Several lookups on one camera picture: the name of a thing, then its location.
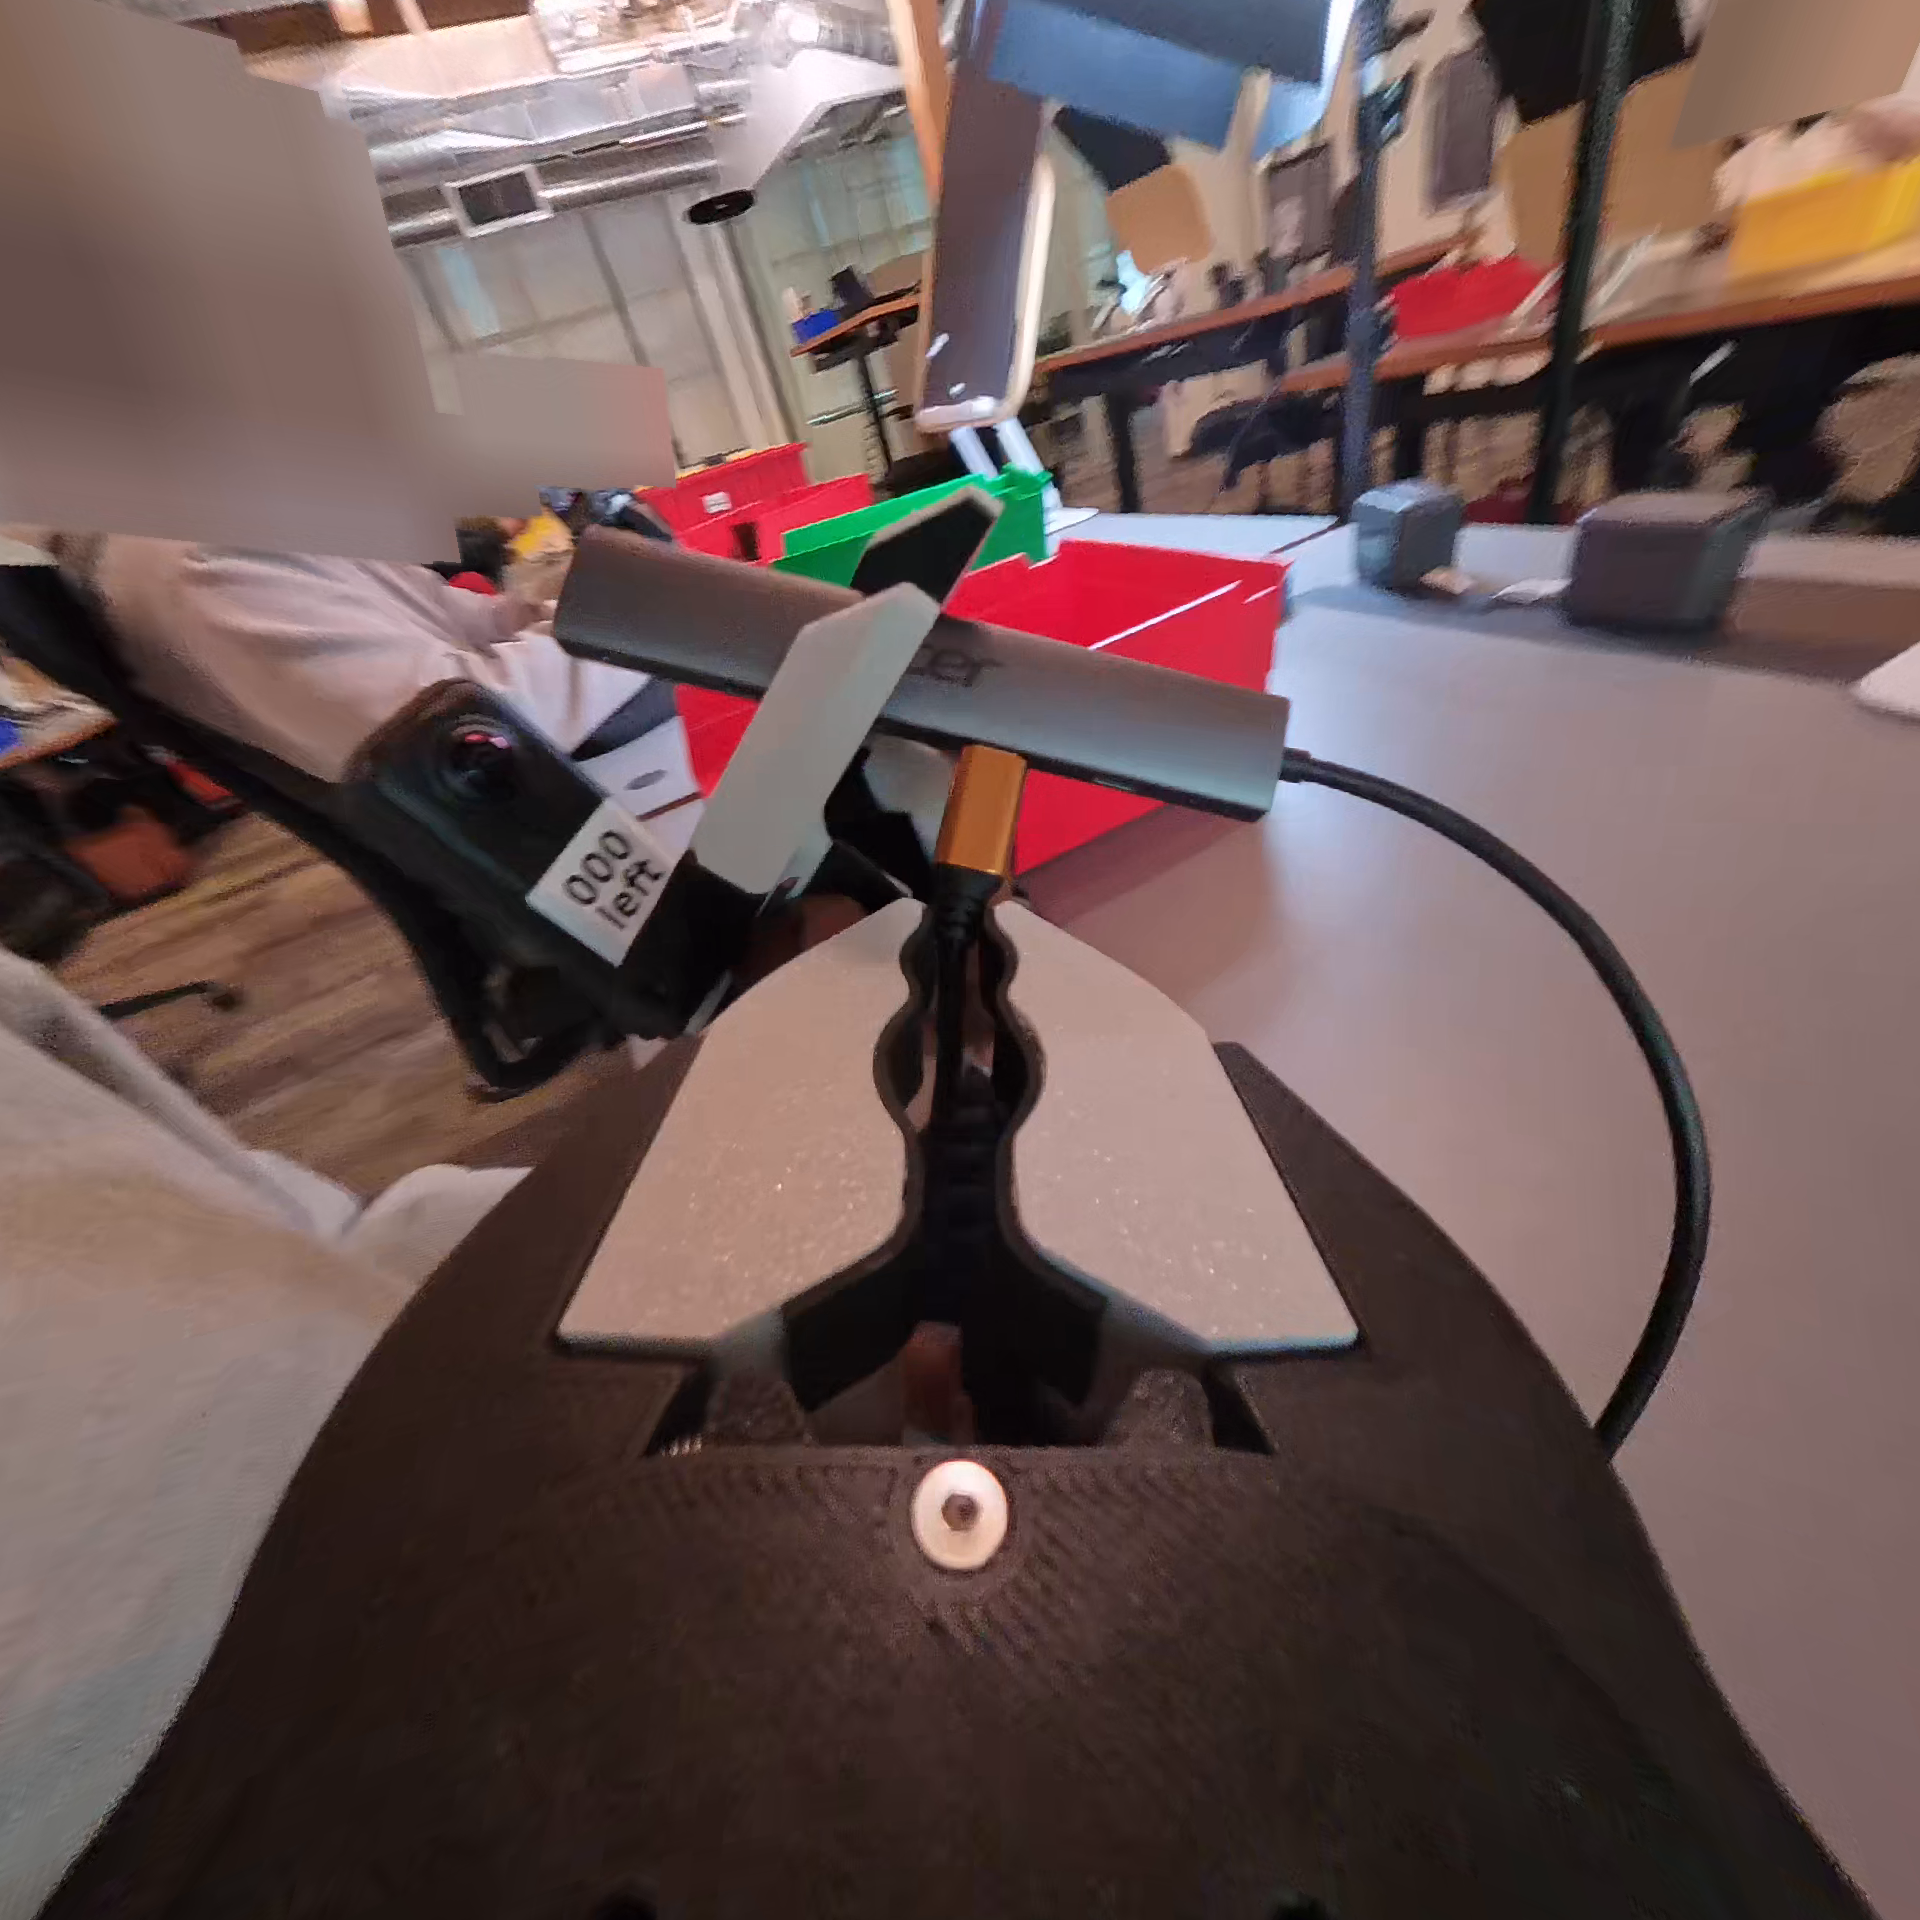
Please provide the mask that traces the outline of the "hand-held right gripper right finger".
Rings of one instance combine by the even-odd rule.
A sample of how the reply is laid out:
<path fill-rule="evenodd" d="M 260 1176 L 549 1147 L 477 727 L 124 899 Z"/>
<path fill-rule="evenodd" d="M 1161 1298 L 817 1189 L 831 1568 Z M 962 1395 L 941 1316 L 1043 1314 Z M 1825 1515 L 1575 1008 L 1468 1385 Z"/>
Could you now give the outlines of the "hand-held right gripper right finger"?
<path fill-rule="evenodd" d="M 1303 1212 L 1209 1034 L 1030 908 L 997 908 L 1014 1035 L 1037 1061 L 1012 1132 L 1037 1254 L 1205 1356 L 1356 1344 Z"/>

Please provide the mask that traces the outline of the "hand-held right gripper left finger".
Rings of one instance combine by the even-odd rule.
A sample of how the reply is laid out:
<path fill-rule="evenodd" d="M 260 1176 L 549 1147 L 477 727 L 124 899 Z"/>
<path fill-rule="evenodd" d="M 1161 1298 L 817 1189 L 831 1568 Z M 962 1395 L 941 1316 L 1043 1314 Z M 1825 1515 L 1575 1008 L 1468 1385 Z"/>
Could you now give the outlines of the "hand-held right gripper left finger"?
<path fill-rule="evenodd" d="M 800 952 L 707 1024 L 560 1313 L 560 1345 L 762 1356 L 780 1311 L 886 1251 L 908 1147 L 879 1090 L 908 1010 L 900 899 Z"/>

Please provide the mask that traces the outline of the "dark grey cylinder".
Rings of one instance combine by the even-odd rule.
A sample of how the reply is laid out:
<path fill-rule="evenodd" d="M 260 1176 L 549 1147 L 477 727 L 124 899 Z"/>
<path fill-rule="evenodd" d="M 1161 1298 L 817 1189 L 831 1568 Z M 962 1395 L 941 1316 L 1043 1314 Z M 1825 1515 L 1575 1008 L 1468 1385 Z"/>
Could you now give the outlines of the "dark grey cylinder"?
<path fill-rule="evenodd" d="M 804 625 L 864 603 L 837 583 L 589 530 L 550 629 L 581 658 L 756 696 Z M 950 612 L 871 729 L 950 753 L 997 747 L 1052 776 L 1236 820 L 1267 813 L 1283 780 L 1282 698 Z"/>

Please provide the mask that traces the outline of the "large grey cube charger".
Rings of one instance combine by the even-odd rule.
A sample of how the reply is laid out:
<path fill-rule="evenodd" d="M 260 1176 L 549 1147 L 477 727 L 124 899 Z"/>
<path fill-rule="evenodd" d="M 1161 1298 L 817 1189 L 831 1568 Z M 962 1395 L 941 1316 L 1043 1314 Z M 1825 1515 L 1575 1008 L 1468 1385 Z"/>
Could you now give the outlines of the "large grey cube charger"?
<path fill-rule="evenodd" d="M 1597 632 L 1716 632 L 1772 508 L 1767 490 L 1619 494 L 1573 527 L 1562 618 Z"/>

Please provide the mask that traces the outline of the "green plastic bin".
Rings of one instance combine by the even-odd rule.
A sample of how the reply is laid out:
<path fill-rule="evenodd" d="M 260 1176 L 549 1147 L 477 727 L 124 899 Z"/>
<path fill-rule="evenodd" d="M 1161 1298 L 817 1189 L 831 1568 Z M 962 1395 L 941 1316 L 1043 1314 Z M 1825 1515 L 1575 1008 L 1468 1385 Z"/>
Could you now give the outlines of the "green plastic bin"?
<path fill-rule="evenodd" d="M 780 536 L 773 570 L 828 585 L 849 587 L 855 567 L 871 541 L 908 518 L 942 507 L 962 492 L 986 492 L 997 499 L 997 527 L 970 563 L 970 570 L 999 563 L 1039 563 L 1048 558 L 1046 510 L 1055 487 L 1048 470 L 999 468 L 993 477 L 968 474 L 930 490 L 904 492 L 873 505 L 798 527 Z"/>

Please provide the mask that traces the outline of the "white tablet stand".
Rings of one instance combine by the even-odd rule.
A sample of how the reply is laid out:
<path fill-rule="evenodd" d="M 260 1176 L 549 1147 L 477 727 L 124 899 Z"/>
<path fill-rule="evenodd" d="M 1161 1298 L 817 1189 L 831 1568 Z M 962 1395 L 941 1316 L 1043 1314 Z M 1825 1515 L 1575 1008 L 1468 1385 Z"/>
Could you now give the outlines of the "white tablet stand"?
<path fill-rule="evenodd" d="M 992 481 L 1006 474 L 1023 476 L 1019 487 L 1030 492 L 1037 501 L 1048 552 L 1061 538 L 1077 534 L 1099 518 L 1099 508 L 1065 503 L 1019 419 L 1001 419 L 988 426 L 957 426 L 946 434 L 946 439 L 962 467 L 981 481 Z"/>

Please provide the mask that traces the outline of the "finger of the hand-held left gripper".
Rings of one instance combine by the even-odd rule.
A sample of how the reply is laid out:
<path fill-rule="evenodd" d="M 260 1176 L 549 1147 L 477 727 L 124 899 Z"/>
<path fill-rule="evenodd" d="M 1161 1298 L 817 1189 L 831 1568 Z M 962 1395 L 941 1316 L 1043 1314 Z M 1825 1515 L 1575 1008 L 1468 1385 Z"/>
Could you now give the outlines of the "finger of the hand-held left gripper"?
<path fill-rule="evenodd" d="M 849 591 L 877 596 L 911 587 L 935 605 L 946 603 L 997 534 L 1003 501 L 970 483 L 879 529 L 849 570 Z"/>
<path fill-rule="evenodd" d="M 800 893 L 828 859 L 826 806 L 941 612 L 895 585 L 793 638 L 693 833 L 698 868 L 758 899 Z"/>

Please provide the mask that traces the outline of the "small red plastic bin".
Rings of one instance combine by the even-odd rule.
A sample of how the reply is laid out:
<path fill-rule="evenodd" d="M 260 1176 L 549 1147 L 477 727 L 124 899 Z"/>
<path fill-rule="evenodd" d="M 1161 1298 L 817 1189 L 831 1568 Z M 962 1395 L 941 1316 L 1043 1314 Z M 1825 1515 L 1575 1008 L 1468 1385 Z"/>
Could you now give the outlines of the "small red plastic bin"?
<path fill-rule="evenodd" d="M 636 505 L 691 550 L 720 560 L 771 563 L 789 534 L 875 503 L 866 474 L 817 479 L 802 441 L 733 454 L 685 468 L 660 490 L 636 490 Z"/>

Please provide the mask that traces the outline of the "person's left forearm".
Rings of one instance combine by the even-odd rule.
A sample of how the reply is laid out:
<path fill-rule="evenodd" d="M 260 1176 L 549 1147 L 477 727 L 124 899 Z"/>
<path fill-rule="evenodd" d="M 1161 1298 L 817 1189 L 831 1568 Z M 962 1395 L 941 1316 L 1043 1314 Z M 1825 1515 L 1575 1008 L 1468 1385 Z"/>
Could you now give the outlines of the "person's left forearm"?
<path fill-rule="evenodd" d="M 680 718 L 669 684 L 578 658 L 545 609 L 426 565 L 126 534 L 42 545 L 144 698 L 312 780 L 341 780 L 366 736 L 445 682 L 490 691 L 616 793 L 642 780 L 638 745 Z"/>

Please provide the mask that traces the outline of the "red bin on workbench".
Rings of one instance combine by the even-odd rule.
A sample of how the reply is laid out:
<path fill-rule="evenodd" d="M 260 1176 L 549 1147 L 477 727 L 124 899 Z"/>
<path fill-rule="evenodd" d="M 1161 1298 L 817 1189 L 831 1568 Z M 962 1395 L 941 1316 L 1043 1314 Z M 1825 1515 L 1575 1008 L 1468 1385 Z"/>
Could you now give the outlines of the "red bin on workbench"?
<path fill-rule="evenodd" d="M 1393 343 L 1424 343 L 1500 324 L 1528 306 L 1553 277 L 1515 253 L 1437 260 L 1387 290 Z"/>

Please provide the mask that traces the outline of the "large red plastic bin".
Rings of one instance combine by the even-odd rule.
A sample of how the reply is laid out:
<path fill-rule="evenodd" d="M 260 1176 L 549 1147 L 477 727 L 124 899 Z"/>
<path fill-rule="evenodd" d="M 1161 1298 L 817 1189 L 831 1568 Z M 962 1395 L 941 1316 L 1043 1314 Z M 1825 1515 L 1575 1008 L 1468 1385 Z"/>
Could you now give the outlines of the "large red plastic bin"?
<path fill-rule="evenodd" d="M 1101 651 L 1263 691 L 1287 616 L 1283 554 L 1216 556 L 1159 545 L 1063 541 L 1052 560 L 1015 556 L 972 570 L 946 611 L 1014 632 Z M 707 795 L 753 718 L 753 700 L 680 689 L 691 780 Z M 1034 771 L 1015 837 L 1023 877 L 1139 820 L 1159 802 Z"/>

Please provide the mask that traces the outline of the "workbench with clutter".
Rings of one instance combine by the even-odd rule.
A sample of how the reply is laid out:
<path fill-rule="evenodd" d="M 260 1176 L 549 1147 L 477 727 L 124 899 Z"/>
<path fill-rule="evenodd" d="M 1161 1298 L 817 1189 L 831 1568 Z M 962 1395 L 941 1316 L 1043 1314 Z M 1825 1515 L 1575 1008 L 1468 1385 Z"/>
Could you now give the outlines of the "workbench with clutter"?
<path fill-rule="evenodd" d="M 1163 388 L 1265 366 L 1274 395 L 1331 395 L 1333 410 L 1342 410 L 1351 383 L 1345 353 L 1293 363 L 1289 352 L 1309 317 L 1345 304 L 1353 277 L 1349 266 L 1331 266 L 1247 301 L 1065 348 L 1037 361 L 1037 388 L 1057 405 L 1101 405 L 1119 505 L 1138 512 L 1132 417 Z M 1597 405 L 1615 394 L 1637 399 L 1664 363 L 1695 366 L 1716 348 L 1781 328 L 1911 315 L 1916 297 L 1916 239 L 1794 273 L 1730 275 L 1719 253 L 1644 266 L 1630 273 L 1624 306 L 1586 324 L 1571 357 L 1571 403 Z M 1393 432 L 1393 476 L 1418 470 L 1427 432 L 1444 421 L 1537 417 L 1555 366 L 1553 322 L 1537 312 L 1396 337 L 1373 374 L 1375 430 Z"/>

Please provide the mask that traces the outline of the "yellow plastic bin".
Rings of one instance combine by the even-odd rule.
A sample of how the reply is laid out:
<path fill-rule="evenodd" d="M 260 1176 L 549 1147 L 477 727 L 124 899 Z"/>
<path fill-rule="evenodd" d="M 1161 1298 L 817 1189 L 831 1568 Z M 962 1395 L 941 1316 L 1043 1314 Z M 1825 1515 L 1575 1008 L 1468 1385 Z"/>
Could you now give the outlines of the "yellow plastic bin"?
<path fill-rule="evenodd" d="M 1743 200 L 1726 273 L 1810 273 L 1903 242 L 1918 224 L 1918 158 L 1843 167 Z"/>

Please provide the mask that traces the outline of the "black metal pole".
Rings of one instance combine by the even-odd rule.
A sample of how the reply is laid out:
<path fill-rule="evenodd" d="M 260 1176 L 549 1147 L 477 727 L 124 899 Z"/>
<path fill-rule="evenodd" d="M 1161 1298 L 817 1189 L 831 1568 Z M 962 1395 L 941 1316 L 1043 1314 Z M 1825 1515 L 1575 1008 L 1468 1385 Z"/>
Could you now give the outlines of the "black metal pole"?
<path fill-rule="evenodd" d="M 1562 273 L 1533 417 L 1535 436 L 1524 510 L 1524 519 L 1535 527 L 1557 521 L 1562 459 L 1577 412 L 1577 361 L 1586 339 L 1586 304 L 1599 251 L 1619 109 L 1630 85 L 1637 13 L 1637 2 L 1592 2 L 1588 13 L 1577 95 L 1571 189 L 1562 222 Z"/>

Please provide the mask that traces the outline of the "small grey cube charger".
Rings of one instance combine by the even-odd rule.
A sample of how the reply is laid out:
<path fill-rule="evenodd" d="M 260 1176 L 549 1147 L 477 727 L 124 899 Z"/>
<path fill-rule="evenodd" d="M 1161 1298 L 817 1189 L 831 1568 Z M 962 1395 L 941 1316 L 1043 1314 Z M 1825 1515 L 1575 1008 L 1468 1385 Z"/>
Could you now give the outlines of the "small grey cube charger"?
<path fill-rule="evenodd" d="M 1462 492 L 1427 477 L 1362 492 L 1349 516 L 1360 583 L 1418 592 L 1433 574 L 1453 567 L 1464 507 Z"/>

